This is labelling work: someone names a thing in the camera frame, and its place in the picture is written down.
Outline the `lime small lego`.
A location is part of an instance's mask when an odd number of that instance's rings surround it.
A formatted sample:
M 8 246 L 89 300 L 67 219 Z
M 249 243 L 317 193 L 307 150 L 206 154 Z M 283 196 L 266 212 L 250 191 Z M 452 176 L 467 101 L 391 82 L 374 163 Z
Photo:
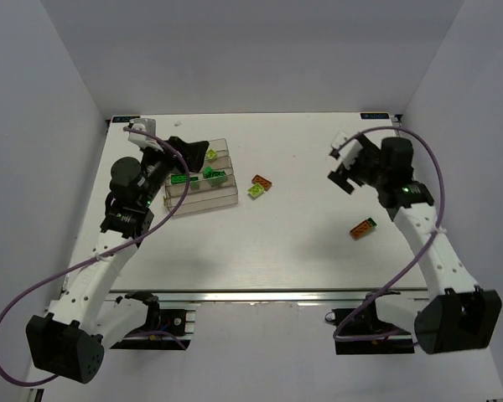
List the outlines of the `lime small lego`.
M 212 162 L 212 161 L 216 160 L 217 158 L 218 158 L 218 153 L 212 149 L 209 149 L 207 151 L 207 153 L 205 154 L 205 159 L 207 161 Z

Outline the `green 2x4 lego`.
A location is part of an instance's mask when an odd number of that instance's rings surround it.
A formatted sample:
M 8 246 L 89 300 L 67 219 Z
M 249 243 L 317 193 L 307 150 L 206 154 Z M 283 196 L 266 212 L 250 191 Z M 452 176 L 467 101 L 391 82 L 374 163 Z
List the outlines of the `green 2x4 lego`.
M 186 174 L 174 174 L 170 178 L 170 184 L 171 185 L 178 185 L 182 183 L 187 183 L 189 180 L 188 176 Z

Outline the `dark green lego block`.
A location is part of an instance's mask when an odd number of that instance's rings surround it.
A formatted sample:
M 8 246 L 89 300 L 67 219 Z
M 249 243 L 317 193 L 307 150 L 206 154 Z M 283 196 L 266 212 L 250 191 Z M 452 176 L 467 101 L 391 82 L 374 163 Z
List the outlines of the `dark green lego block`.
M 228 176 L 224 170 L 212 171 L 208 178 L 211 187 L 218 187 L 228 180 Z

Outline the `orange lego with green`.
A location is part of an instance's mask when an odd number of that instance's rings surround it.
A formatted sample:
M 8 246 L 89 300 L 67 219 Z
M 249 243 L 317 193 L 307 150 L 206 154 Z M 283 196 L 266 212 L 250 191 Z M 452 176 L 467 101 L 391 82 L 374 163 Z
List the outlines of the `orange lego with green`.
M 359 240 L 372 232 L 376 227 L 376 221 L 373 218 L 367 218 L 350 230 L 350 236 L 353 240 Z

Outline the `lime green 2x2 lego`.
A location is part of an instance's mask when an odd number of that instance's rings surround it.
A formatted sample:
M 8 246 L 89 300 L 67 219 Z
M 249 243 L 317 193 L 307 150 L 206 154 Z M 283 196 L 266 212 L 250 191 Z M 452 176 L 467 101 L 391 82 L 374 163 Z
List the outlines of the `lime green 2x2 lego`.
M 265 188 L 260 183 L 254 183 L 249 189 L 247 189 L 248 195 L 256 199 L 265 193 Z

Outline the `orange lego plate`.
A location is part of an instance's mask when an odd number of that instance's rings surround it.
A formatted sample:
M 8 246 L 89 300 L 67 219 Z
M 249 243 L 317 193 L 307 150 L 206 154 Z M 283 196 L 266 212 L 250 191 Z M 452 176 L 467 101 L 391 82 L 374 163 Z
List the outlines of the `orange lego plate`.
M 261 175 L 255 175 L 253 179 L 251 180 L 253 184 L 260 184 L 265 191 L 268 191 L 272 187 L 272 182 L 269 181 L 268 179 L 264 178 Z

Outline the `dark green 2x2 lego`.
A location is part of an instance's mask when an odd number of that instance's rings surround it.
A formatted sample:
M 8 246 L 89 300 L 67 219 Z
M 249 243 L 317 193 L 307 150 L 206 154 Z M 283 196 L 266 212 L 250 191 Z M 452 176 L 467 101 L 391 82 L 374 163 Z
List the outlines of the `dark green 2x2 lego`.
M 203 171 L 203 176 L 204 178 L 210 178 L 213 173 L 213 168 L 212 167 L 206 167 L 205 170 Z

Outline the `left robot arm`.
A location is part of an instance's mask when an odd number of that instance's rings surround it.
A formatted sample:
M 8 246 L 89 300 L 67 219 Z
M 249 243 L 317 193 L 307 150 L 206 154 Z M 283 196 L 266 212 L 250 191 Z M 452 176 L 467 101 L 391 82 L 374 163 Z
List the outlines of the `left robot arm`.
M 105 351 L 127 335 L 156 332 L 161 324 L 158 298 L 146 291 L 120 296 L 111 312 L 103 302 L 126 263 L 146 237 L 154 214 L 150 205 L 167 176 L 184 176 L 203 167 L 210 144 L 170 137 L 160 146 L 152 137 L 129 137 L 142 158 L 122 157 L 110 169 L 105 218 L 91 262 L 79 269 L 65 294 L 44 317 L 33 316 L 26 327 L 29 349 L 38 369 L 89 383 L 99 371 Z

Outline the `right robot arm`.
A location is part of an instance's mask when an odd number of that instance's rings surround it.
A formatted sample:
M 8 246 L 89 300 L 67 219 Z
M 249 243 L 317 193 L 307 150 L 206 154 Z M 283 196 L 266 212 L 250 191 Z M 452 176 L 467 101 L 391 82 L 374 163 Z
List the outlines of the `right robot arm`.
M 387 137 L 377 146 L 366 136 L 343 156 L 329 179 L 347 193 L 355 185 L 377 191 L 380 205 L 404 236 L 428 290 L 428 304 L 417 307 L 392 291 L 392 278 L 334 330 L 337 343 L 372 342 L 409 332 L 427 354 L 485 349 L 500 315 L 502 301 L 483 289 L 467 271 L 441 226 L 444 204 L 413 177 L 413 147 L 406 138 Z

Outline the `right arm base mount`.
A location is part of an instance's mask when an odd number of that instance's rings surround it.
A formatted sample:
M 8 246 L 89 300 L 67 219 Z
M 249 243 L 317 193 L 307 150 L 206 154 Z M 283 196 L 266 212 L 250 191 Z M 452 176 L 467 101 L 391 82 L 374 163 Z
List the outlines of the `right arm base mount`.
M 344 340 L 335 342 L 338 356 L 413 354 L 414 321 L 419 303 L 388 291 L 348 322 L 340 331 Z

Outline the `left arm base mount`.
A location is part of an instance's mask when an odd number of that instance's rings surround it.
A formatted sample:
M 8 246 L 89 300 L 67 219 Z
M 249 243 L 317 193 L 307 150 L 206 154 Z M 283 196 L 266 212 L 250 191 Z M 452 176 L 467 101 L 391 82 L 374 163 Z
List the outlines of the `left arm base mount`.
M 135 291 L 119 296 L 98 328 L 108 349 L 185 351 L 194 324 L 194 310 L 168 307 L 152 293 Z

